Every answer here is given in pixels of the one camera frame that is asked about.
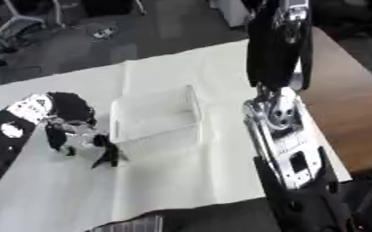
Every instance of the office chair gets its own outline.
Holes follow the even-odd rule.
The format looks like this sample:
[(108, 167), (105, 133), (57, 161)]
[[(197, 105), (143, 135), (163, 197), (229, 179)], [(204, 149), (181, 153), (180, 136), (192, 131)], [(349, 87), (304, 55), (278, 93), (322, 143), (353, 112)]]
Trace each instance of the office chair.
[[(64, 23), (62, 22), (61, 4), (59, 3), (58, 0), (52, 0), (52, 2), (55, 8), (55, 21), (58, 25), (64, 28)], [(9, 9), (9, 11), (11, 12), (12, 17), (4, 25), (0, 27), (0, 34), (17, 21), (36, 22), (36, 23), (40, 23), (43, 28), (46, 27), (45, 20), (43, 18), (21, 14), (20, 11), (18, 11), (17, 7), (15, 6), (15, 2), (13, 2), (13, 0), (4, 0), (4, 3)]]
[[(325, 29), (332, 37), (343, 40), (362, 33), (372, 39), (372, 0), (365, 0), (364, 5), (352, 5), (345, 0), (314, 0), (311, 3), (314, 25)], [(331, 30), (340, 26), (344, 29)]]

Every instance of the gray floor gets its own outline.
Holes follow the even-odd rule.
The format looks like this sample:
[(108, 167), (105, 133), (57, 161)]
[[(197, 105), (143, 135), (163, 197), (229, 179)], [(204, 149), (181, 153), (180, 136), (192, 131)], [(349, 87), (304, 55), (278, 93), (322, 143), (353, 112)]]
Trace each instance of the gray floor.
[[(146, 16), (141, 16), (137, 8), (130, 15), (101, 18), (86, 18), (80, 5), (65, 9), (64, 20), (73, 27), (33, 34), (34, 44), (6, 58), (9, 66), (0, 68), (0, 84), (245, 38), (242, 31), (230, 30), (221, 14), (210, 9), (204, 0), (143, 2), (148, 11)], [(89, 36), (107, 27), (117, 28), (112, 39), (96, 42)]]

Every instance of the table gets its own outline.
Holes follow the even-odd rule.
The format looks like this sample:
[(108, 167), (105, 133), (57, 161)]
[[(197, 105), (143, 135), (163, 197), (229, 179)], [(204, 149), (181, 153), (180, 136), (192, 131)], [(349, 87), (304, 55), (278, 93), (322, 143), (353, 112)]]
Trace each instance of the table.
[(320, 34), (314, 31), (313, 76), (303, 99), (347, 169), (372, 168), (372, 74)]
[[(320, 40), (316, 46), (333, 44)], [(252, 162), (256, 152), (242, 123), (242, 103), (256, 96), (245, 73), (246, 49), (247, 41), (239, 41), (0, 86), (0, 110), (32, 92), (75, 92), (95, 108), (101, 130), (108, 128), (116, 98), (186, 84), (194, 87), (203, 115), (199, 148), (118, 169), (90, 169), (95, 150), (80, 150), (74, 158), (54, 153), (38, 128), (0, 180), (0, 232), (84, 231), (152, 210), (263, 198)], [(335, 55), (348, 58), (341, 52), (323, 60)], [(349, 180), (316, 125), (315, 130), (339, 180)]]

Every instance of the transparent storage container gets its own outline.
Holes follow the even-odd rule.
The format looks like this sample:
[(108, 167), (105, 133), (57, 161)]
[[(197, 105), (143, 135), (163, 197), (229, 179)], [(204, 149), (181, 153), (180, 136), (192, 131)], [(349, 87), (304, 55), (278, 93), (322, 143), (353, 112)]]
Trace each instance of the transparent storage container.
[(189, 85), (112, 104), (110, 139), (130, 160), (197, 146), (200, 130), (201, 110)]

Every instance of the white paper sheet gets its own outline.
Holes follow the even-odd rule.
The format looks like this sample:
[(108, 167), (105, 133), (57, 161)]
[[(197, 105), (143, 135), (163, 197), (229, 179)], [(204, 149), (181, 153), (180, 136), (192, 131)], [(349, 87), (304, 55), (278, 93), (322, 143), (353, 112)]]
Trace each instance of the white paper sheet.
[[(246, 42), (72, 72), (0, 87), (0, 110), (34, 92), (75, 92), (108, 128), (121, 95), (192, 84), (201, 102), (204, 142), (196, 150), (90, 169), (97, 152), (64, 157), (36, 130), (0, 181), (0, 232), (72, 232), (164, 208), (195, 208), (263, 197), (241, 105), (255, 96), (245, 77)], [(349, 175), (334, 152), (341, 180)]]

